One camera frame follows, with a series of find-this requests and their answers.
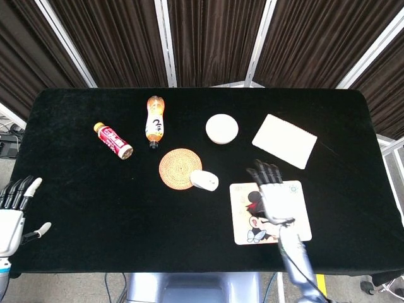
bottle cap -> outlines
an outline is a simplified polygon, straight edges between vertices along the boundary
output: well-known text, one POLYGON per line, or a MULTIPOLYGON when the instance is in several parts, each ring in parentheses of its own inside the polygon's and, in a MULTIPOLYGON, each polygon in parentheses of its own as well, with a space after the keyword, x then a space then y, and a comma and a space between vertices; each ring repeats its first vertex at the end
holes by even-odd
POLYGON ((96 124, 94 125, 94 131, 97 133, 98 130, 99 130, 100 128, 102 128, 103 126, 105 126, 105 124, 102 123, 102 122, 96 123, 96 124))
POLYGON ((150 146, 150 148, 153 148, 155 150, 158 147, 158 142, 150 141, 149 146, 150 146))

plastic bottle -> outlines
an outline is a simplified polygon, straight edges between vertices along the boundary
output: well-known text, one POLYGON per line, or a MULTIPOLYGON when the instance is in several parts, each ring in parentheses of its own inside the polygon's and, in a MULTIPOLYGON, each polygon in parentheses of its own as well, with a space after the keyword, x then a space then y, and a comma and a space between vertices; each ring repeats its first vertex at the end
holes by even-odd
POLYGON ((98 122, 96 125, 94 125, 94 131, 98 134, 100 140, 103 141, 122 160, 125 160, 132 155, 133 147, 130 146, 125 140, 121 139, 109 126, 98 122))
POLYGON ((147 122, 146 122, 146 137, 149 140, 150 148, 157 148, 158 142, 163 138, 164 123, 164 100, 162 97, 152 96, 147 100, 147 122))

black bottle cap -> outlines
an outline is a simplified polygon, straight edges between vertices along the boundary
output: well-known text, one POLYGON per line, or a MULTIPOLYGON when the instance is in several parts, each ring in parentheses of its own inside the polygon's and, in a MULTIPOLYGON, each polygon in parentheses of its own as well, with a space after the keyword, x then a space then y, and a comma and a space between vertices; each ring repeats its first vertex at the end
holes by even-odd
POLYGON ((158 147, 158 142, 157 141, 150 141, 149 144, 150 148, 155 150, 158 147))

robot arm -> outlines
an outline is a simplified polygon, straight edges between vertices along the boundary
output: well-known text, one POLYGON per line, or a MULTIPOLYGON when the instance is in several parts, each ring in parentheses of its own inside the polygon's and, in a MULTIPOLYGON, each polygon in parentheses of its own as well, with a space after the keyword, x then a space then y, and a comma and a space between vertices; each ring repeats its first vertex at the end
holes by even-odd
POLYGON ((42 182, 32 176, 10 182, 0 191, 0 302, 7 291, 11 263, 8 258, 20 245, 41 238, 51 227, 47 222, 31 233, 23 235, 24 212, 42 182))
POLYGON ((247 171, 259 186, 263 198, 264 212, 260 214, 264 213, 270 223, 280 228, 278 245, 283 263, 291 282, 302 292, 298 303, 331 302, 317 288, 306 249, 293 225, 295 219, 290 215, 290 210, 282 205, 287 199, 287 192, 281 186, 283 181, 278 167, 259 160, 255 161, 255 166, 256 169, 247 171))

computer mouse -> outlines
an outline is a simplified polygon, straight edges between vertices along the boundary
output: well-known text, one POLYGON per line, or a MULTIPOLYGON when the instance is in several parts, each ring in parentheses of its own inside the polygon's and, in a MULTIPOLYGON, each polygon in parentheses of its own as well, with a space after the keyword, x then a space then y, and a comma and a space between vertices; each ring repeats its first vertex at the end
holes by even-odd
POLYGON ((189 177, 193 186, 207 191, 214 191, 219 186, 219 178, 211 172, 194 170, 189 177))

